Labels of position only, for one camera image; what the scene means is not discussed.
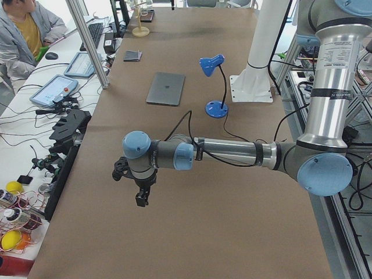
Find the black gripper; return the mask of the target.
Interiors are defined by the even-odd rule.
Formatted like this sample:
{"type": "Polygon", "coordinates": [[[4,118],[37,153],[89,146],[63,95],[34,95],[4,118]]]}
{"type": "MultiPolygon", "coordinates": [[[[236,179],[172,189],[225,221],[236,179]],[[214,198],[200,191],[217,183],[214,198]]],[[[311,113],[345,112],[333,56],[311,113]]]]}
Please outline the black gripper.
{"type": "Polygon", "coordinates": [[[137,206],[144,207],[149,205],[151,186],[156,183],[157,172],[158,170],[154,168],[149,168],[143,172],[131,170],[134,181],[140,188],[139,193],[135,196],[137,206]]]}

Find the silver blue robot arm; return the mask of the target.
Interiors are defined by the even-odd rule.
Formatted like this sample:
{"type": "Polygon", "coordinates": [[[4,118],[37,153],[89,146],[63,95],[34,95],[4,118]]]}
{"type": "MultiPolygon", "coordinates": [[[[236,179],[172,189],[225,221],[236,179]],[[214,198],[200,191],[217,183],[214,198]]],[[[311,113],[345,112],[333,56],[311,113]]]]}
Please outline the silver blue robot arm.
{"type": "Polygon", "coordinates": [[[204,154],[239,167],[263,166],[288,174],[308,192],[331,196],[347,187],[353,170],[342,139],[362,40],[371,33],[370,1],[300,1],[297,42],[317,45],[305,132],[296,142],[261,144],[171,133],[161,141],[143,131],[123,139],[114,180],[133,179],[146,206],[159,168],[189,170],[204,154]]]}

